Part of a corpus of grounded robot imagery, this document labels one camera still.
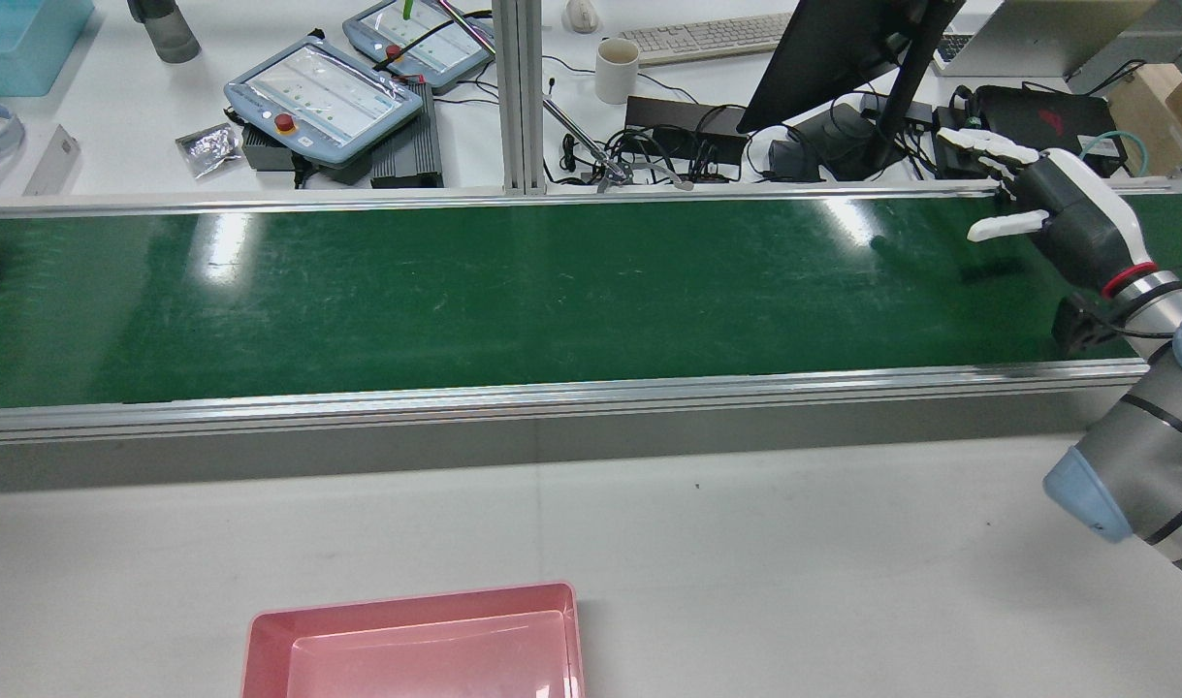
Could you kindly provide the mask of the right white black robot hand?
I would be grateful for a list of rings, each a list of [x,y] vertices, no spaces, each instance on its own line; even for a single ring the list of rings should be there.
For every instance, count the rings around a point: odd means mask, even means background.
[[[1157,272],[1134,209],[1077,155],[1061,146],[1035,150],[979,129],[941,128],[937,137],[991,159],[1015,206],[1014,213],[970,226],[970,242],[1026,236],[1069,283],[1105,298]]]

